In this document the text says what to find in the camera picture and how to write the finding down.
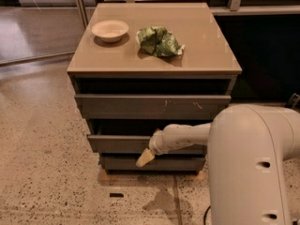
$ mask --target cabinet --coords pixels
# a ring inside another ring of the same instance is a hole
[[[108,19],[129,25],[117,43],[91,33]],[[161,59],[139,50],[135,33],[149,25],[171,28],[184,54]],[[143,168],[135,162],[157,128],[212,121],[228,106],[240,72],[206,4],[100,4],[67,69],[104,169],[194,172],[203,167],[205,146],[172,151]]]

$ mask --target concrete floor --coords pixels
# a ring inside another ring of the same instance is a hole
[[[40,23],[64,18],[61,11],[41,12]],[[23,14],[19,8],[1,10],[0,32],[5,42],[0,45],[0,59],[75,48],[83,30],[77,10],[67,12],[69,19],[78,22],[66,26],[73,26],[71,35],[57,26],[38,26],[35,19],[27,21],[27,15],[18,19]],[[4,25],[7,18],[18,24]],[[18,30],[22,22],[39,28]],[[22,39],[9,38],[20,31],[25,33]],[[47,41],[52,44],[48,48],[43,45]],[[197,176],[108,175],[101,170],[98,155],[85,139],[88,128],[68,79],[69,60],[0,67],[0,224],[203,224],[210,204],[207,166]],[[292,217],[300,218],[300,159],[286,161],[284,171]],[[111,197],[112,193],[124,197]],[[210,213],[207,224],[211,224]]]

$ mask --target bowl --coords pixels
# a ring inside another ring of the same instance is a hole
[[[104,42],[117,42],[127,31],[128,25],[117,20],[98,22],[92,27],[92,33]]]

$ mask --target crumpled green object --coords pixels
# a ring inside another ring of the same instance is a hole
[[[185,48],[185,45],[179,45],[173,33],[163,26],[140,29],[136,40],[145,52],[156,57],[180,55]]]

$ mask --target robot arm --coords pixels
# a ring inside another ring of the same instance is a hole
[[[300,156],[299,131],[298,112],[236,105],[212,124],[165,127],[145,154],[207,143],[213,224],[290,225],[282,163]]]

